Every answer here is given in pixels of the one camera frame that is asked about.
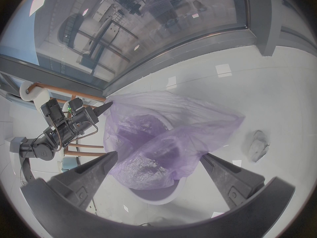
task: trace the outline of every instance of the purple plastic bag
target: purple plastic bag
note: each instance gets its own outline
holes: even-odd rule
[[[224,146],[244,116],[166,91],[110,96],[104,148],[117,151],[109,174],[133,189],[167,188],[191,175],[201,156]]]

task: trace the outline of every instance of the crumpled plastic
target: crumpled plastic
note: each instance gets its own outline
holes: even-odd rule
[[[223,147],[244,116],[167,91],[110,96],[104,149],[117,151],[111,174],[133,189],[167,188],[191,175],[201,156]]]

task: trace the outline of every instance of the crumpled trash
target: crumpled trash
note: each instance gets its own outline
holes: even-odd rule
[[[111,174],[133,189],[167,188],[192,174],[206,153],[226,145],[244,116],[167,91],[110,96],[104,148],[117,151]]]

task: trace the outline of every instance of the black wire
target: black wire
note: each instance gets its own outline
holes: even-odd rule
[[[29,152],[30,149],[32,149],[33,153],[35,154],[34,149],[33,149],[33,144],[34,144],[34,142],[35,142],[40,136],[42,136],[43,134],[44,134],[44,133],[40,134],[37,138],[35,138],[35,139],[32,141],[32,143],[30,144],[30,147],[29,147],[28,150],[26,151],[26,154]],[[25,184],[22,183],[21,173],[22,173],[23,163],[24,163],[24,161],[25,161],[25,159],[26,159],[26,154],[25,154],[25,156],[24,156],[24,158],[23,158],[23,161],[22,161],[22,163],[21,163],[21,169],[20,169],[20,182],[21,182],[22,186],[25,186]]]

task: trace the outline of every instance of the clear plastic bag on floor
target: clear plastic bag on floor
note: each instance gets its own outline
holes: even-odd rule
[[[166,188],[194,172],[200,158],[226,145],[244,116],[166,91],[110,96],[104,148],[117,151],[109,172],[133,189]]]

